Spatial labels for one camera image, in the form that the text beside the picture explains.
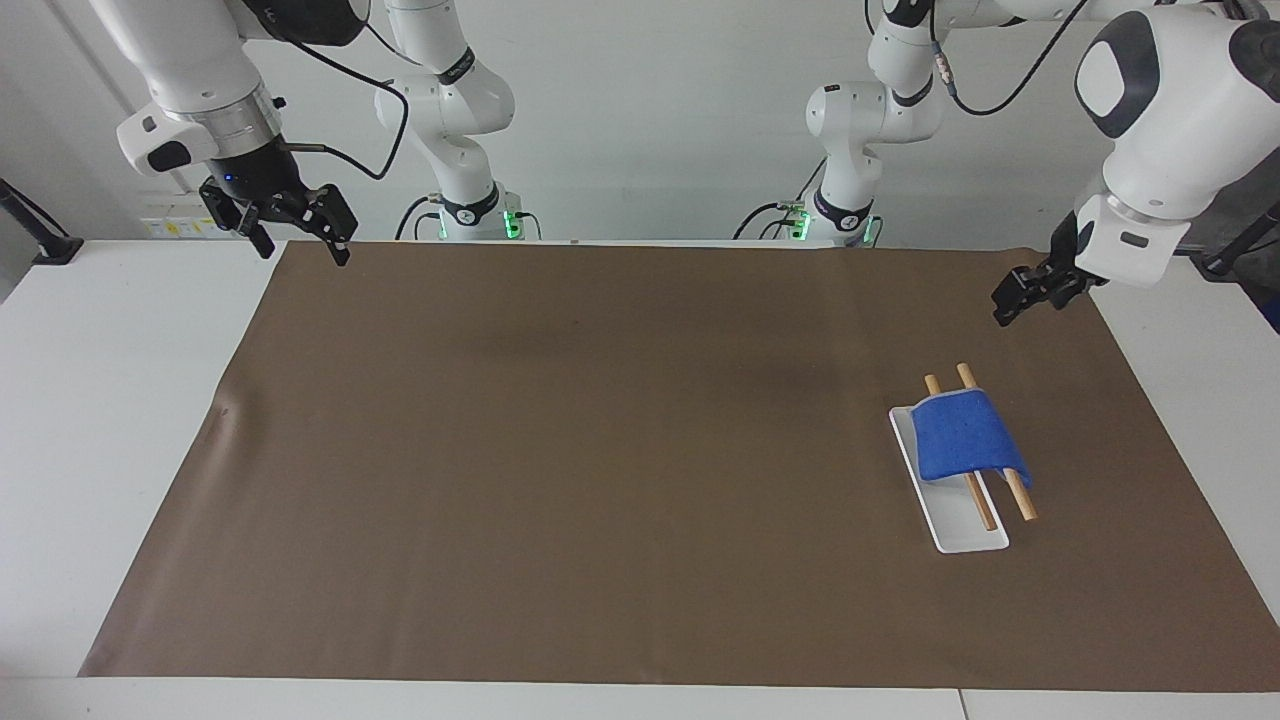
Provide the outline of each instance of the power outlet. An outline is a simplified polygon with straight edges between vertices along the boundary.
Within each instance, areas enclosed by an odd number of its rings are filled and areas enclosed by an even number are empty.
[[[154,238],[227,238],[236,233],[224,231],[209,217],[209,209],[195,193],[172,199],[151,199],[140,218]]]

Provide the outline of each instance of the chopstick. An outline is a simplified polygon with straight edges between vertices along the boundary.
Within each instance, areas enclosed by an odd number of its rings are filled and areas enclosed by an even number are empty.
[[[942,393],[942,386],[938,384],[938,378],[936,375],[924,375],[924,387],[928,388],[929,396]],[[973,503],[978,506],[978,515],[982,516],[982,527],[987,528],[988,532],[996,529],[996,516],[991,514],[991,507],[987,506],[987,498],[982,495],[982,486],[978,484],[978,475],[975,473],[965,473],[965,482],[969,483],[969,495],[973,496]]]
[[[960,380],[964,382],[964,387],[978,387],[978,379],[973,377],[973,369],[969,368],[968,363],[960,363],[956,365],[956,372],[960,373]],[[1032,496],[1027,492],[1027,486],[1023,484],[1023,478],[1018,474],[1018,470],[1012,468],[1002,468],[1002,473],[1005,475],[1005,482],[1009,483],[1009,489],[1014,492],[1014,500],[1018,501],[1018,510],[1023,514],[1023,520],[1029,523],[1039,518],[1039,514],[1036,511],[1036,505],[1032,503]]]

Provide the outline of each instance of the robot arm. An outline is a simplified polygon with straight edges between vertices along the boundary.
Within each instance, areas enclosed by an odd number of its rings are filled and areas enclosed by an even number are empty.
[[[934,51],[927,0],[884,0],[867,51],[874,81],[819,87],[809,99],[809,132],[827,150],[827,169],[805,197],[810,237],[845,245],[868,218],[882,164],[874,143],[918,142],[942,127],[947,99],[933,79]],[[996,27],[1014,15],[992,0],[938,0],[938,41],[951,28]]]
[[[1190,220],[1280,147],[1280,22],[1213,5],[1126,12],[1094,38],[1075,85],[1115,147],[1050,256],[992,293],[1002,325],[1107,279],[1164,275]]]
[[[493,178],[489,158],[470,135],[504,129],[516,114],[511,87],[476,59],[453,0],[385,0],[401,50],[425,73],[396,82],[410,102],[410,138],[440,183],[443,232],[449,238],[518,236],[520,199]],[[375,100],[387,127],[399,109]]]
[[[282,222],[346,264],[356,218],[335,186],[311,190],[298,177],[279,101],[242,44],[274,36],[346,45],[364,28],[353,3],[367,10],[367,0],[92,0],[152,99],[116,131],[125,158],[143,174],[205,163],[211,176],[200,193],[210,214],[262,258],[274,243],[260,222]]]

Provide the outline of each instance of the white tray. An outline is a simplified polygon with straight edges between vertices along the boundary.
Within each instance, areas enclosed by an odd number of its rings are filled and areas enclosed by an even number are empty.
[[[980,552],[987,550],[1004,550],[1009,547],[1009,533],[1005,524],[1000,521],[996,505],[987,492],[987,483],[978,474],[978,484],[982,495],[987,498],[992,516],[996,518],[996,529],[987,530],[982,527],[982,516],[969,495],[969,483],[964,475],[951,475],[937,480],[920,480],[920,466],[915,448],[915,424],[911,421],[910,407],[893,407],[888,411],[888,421],[893,425],[893,434],[897,436],[897,445],[902,448],[902,460],[906,461],[906,470],[911,475],[911,484],[915,487],[915,496],[920,500],[920,509],[924,510],[924,521],[929,525],[929,534],[933,536],[933,544],[938,552]]]

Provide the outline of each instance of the blue cloth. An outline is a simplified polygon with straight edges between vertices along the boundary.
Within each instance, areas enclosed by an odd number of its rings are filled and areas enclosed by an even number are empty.
[[[1262,310],[1262,316],[1271,323],[1271,327],[1275,328],[1276,332],[1280,332],[1280,296],[1272,297],[1271,302],[1267,302],[1260,307],[1260,310]]]
[[[1032,487],[1027,462],[1014,438],[979,388],[945,392],[922,400],[911,409],[915,425],[920,478],[937,480],[951,475],[1012,468]]]

